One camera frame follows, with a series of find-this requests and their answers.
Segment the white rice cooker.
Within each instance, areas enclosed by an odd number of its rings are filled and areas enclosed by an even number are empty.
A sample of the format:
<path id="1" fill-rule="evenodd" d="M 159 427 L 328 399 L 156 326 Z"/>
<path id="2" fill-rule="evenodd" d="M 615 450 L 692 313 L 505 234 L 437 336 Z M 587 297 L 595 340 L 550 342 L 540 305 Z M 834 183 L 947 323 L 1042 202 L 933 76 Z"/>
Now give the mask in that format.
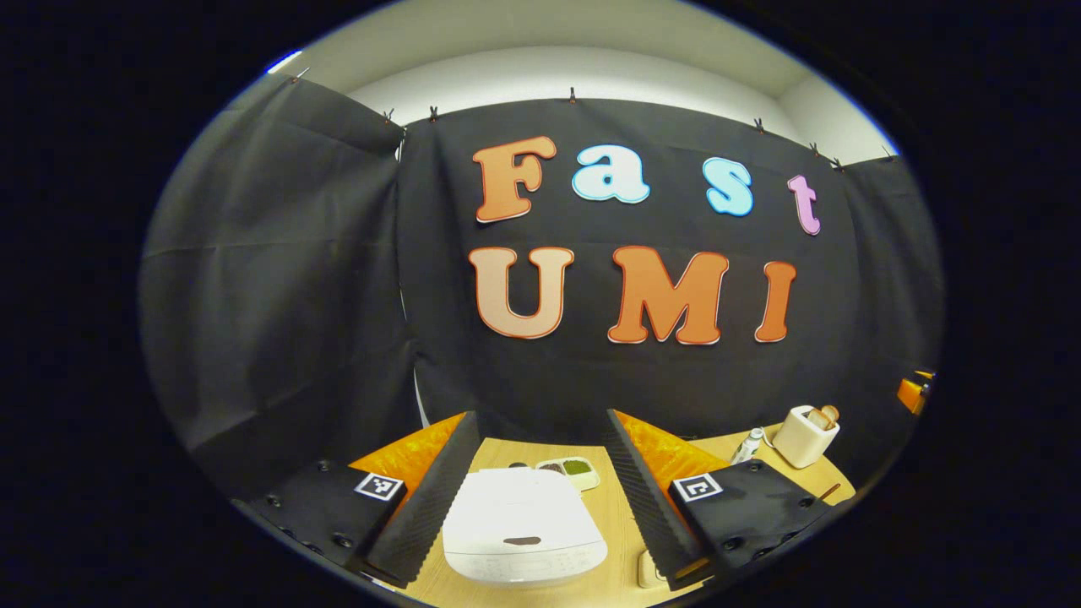
<path id="1" fill-rule="evenodd" d="M 598 568 L 605 538 L 568 477 L 552 470 L 479 470 L 443 523 L 448 565 L 476 584 L 552 586 Z"/>

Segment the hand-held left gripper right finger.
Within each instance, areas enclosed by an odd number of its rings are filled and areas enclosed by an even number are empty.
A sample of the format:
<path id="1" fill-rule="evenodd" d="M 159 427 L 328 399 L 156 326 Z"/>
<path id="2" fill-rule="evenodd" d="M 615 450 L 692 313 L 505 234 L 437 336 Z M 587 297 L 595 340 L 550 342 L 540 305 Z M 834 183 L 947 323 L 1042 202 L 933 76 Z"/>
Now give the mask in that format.
<path id="1" fill-rule="evenodd" d="M 833 507 L 761 459 L 730 464 L 610 409 L 605 447 L 671 591 L 729 586 L 818 530 Z"/>

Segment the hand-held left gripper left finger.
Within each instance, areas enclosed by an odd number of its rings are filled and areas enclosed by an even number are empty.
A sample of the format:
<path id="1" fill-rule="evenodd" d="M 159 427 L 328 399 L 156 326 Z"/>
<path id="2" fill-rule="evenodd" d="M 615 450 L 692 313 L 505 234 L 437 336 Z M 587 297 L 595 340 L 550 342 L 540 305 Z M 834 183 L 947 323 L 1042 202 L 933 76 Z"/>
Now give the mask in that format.
<path id="1" fill-rule="evenodd" d="M 313 561 L 405 589 L 480 445 L 476 414 L 465 411 L 351 464 L 321 459 L 233 504 Z"/>

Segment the white divided grain dish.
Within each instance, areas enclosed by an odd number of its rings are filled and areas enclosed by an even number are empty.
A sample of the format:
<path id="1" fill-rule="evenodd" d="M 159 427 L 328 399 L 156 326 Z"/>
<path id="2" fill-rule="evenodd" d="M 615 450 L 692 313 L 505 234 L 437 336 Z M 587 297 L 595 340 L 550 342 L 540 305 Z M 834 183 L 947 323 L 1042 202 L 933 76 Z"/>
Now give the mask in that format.
<path id="1" fill-rule="evenodd" d="M 598 470 L 584 457 L 545 459 L 545 461 L 538 462 L 535 468 L 563 474 L 580 492 L 595 489 L 600 484 Z"/>

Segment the black backdrop cloth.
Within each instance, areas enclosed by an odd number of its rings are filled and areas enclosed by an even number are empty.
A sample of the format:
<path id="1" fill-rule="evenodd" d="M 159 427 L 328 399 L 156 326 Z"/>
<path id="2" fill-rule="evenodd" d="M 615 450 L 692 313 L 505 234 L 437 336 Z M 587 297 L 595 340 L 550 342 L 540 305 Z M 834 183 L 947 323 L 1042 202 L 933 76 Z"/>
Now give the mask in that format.
<path id="1" fill-rule="evenodd" d="M 139 272 L 148 373 L 224 492 L 261 493 L 472 411 L 599 446 L 620 410 L 690 439 L 835 405 L 860 491 L 918 415 L 946 273 L 908 166 L 631 100 L 399 127 L 266 77 L 193 141 Z"/>

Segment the white toaster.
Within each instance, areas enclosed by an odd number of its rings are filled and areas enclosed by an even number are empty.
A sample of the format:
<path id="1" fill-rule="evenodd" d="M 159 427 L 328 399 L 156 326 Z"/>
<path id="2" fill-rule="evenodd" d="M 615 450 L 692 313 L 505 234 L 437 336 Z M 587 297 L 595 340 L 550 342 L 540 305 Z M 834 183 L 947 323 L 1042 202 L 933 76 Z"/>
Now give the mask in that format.
<path id="1" fill-rule="evenodd" d="M 796 470 L 804 470 L 817 462 L 840 432 L 839 420 L 827 431 L 808 423 L 806 414 L 811 408 L 822 407 L 806 404 L 792 408 L 772 438 L 774 450 Z"/>

